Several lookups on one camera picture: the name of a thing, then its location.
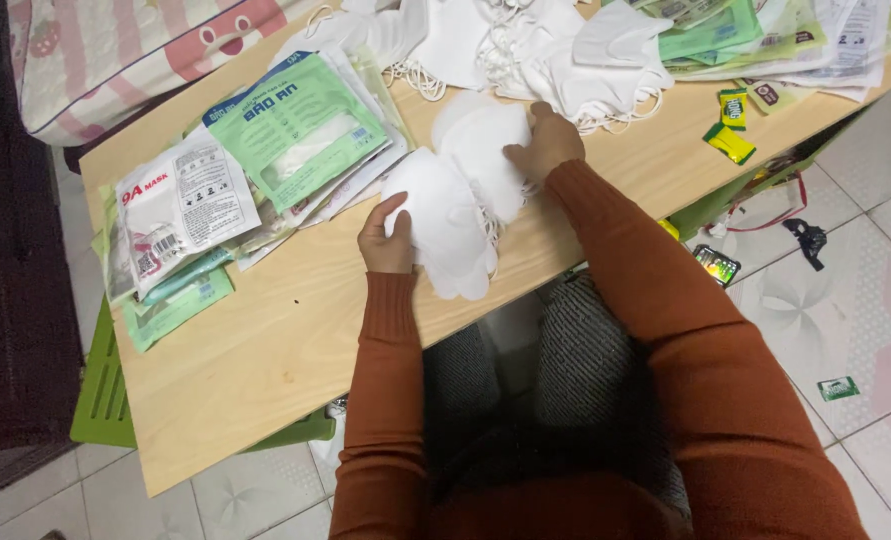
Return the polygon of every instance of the hand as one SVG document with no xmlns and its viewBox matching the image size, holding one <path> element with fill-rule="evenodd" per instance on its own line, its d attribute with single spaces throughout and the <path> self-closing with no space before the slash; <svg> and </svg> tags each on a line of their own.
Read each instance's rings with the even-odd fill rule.
<svg viewBox="0 0 891 540">
<path fill-rule="evenodd" d="M 385 220 L 408 198 L 406 192 L 396 193 L 375 205 L 359 232 L 359 251 L 369 272 L 383 274 L 412 274 L 415 251 L 412 249 L 412 216 L 405 210 L 395 218 L 395 229 L 385 236 Z"/>
<path fill-rule="evenodd" d="M 579 130 L 561 114 L 552 111 L 552 106 L 544 101 L 532 104 L 535 126 L 532 128 L 532 144 L 523 148 L 521 144 L 510 144 L 503 151 L 506 158 L 537 185 L 553 169 L 569 160 L 584 160 L 585 147 Z"/>
</svg>

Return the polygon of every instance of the woman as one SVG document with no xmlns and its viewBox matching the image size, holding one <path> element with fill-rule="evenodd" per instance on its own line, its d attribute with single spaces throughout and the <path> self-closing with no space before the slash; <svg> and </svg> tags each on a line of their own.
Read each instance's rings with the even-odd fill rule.
<svg viewBox="0 0 891 540">
<path fill-rule="evenodd" d="M 386 238 L 405 195 L 380 203 L 359 235 L 368 300 L 331 537 L 866 538 L 755 326 L 585 164 L 571 123 L 546 103 L 532 112 L 532 144 L 506 155 L 561 206 L 591 276 L 546 313 L 536 425 L 489 425 L 475 336 L 428 350 L 423 381 L 411 219 Z M 662 423 L 674 464 L 655 448 Z"/>
</svg>

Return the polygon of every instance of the white tile floor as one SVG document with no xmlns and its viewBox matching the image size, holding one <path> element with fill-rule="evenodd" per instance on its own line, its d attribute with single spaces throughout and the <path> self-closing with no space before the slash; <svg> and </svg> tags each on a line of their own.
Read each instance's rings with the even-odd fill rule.
<svg viewBox="0 0 891 540">
<path fill-rule="evenodd" d="M 82 317 L 98 309 L 101 278 L 89 268 L 89 235 L 78 230 L 88 226 L 75 202 L 80 178 L 58 175 L 63 224 L 76 228 L 65 240 Z M 734 233 L 715 245 L 743 263 L 728 293 L 797 388 L 868 533 L 891 540 L 891 93 L 804 178 L 810 202 L 799 217 L 828 231 L 822 272 L 781 227 Z M 769 192 L 744 204 L 741 219 L 768 217 L 787 201 L 787 193 Z M 534 344 L 537 298 L 483 321 L 490 346 L 506 352 Z M 824 402 L 816 383 L 841 376 L 861 393 Z M 0 540 L 39 540 L 52 529 L 69 540 L 324 539 L 334 490 L 334 471 L 303 444 L 232 457 L 148 499 L 137 453 L 86 445 L 0 493 Z"/>
</svg>

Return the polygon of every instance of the light wood tabletop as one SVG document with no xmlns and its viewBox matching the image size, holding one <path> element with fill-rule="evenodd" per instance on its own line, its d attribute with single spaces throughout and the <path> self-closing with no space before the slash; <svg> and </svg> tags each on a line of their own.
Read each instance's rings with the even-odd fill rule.
<svg viewBox="0 0 891 540">
<path fill-rule="evenodd" d="M 590 17 L 596 7 L 580 10 Z M 206 108 L 257 80 L 281 44 L 304 29 L 305 19 L 262 39 L 86 155 L 81 167 L 93 225 L 102 224 L 100 186 L 157 156 Z M 589 164 L 657 219 L 860 107 L 825 94 L 769 117 L 749 107 L 743 137 L 758 151 L 740 167 L 702 141 L 719 117 L 717 91 L 732 87 L 730 81 L 676 84 L 653 118 L 619 135 L 586 137 Z M 882 87 L 869 100 L 888 89 L 891 55 Z M 392 93 L 419 144 L 431 146 L 432 121 L 455 91 L 431 103 L 400 80 Z M 374 202 L 297 233 L 245 273 L 227 266 L 236 291 L 145 353 L 132 347 L 121 312 L 113 312 L 150 496 L 348 391 L 366 301 L 355 237 Z M 485 299 L 442 300 L 420 276 L 415 315 L 422 343 L 447 337 L 581 259 L 564 216 L 535 197 L 501 239 L 498 275 Z"/>
</svg>

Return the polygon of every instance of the ribbed sleeve cuff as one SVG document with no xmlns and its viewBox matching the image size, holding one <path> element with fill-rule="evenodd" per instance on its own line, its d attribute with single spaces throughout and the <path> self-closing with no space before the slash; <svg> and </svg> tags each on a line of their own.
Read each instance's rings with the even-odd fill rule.
<svg viewBox="0 0 891 540">
<path fill-rule="evenodd" d="M 368 299 L 362 321 L 361 338 L 376 338 L 392 343 L 418 340 L 418 327 L 412 311 L 412 274 L 366 272 Z"/>
<path fill-rule="evenodd" d="M 545 180 L 545 191 L 559 203 L 576 229 L 592 222 L 623 223 L 630 215 L 641 213 L 635 202 L 603 180 L 582 159 L 566 161 L 553 169 Z"/>
</svg>

